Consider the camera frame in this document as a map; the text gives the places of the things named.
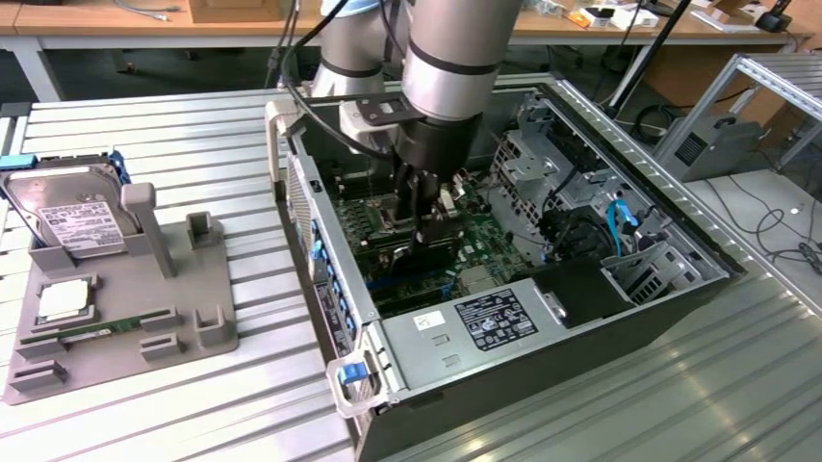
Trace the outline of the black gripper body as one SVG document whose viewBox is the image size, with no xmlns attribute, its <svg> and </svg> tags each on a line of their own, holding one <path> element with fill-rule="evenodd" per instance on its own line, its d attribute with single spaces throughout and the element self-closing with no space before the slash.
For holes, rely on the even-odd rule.
<svg viewBox="0 0 822 462">
<path fill-rule="evenodd" d="M 401 121 L 394 176 L 428 172 L 438 177 L 453 177 L 466 163 L 482 119 L 480 113 L 458 121 L 430 116 Z"/>
</svg>

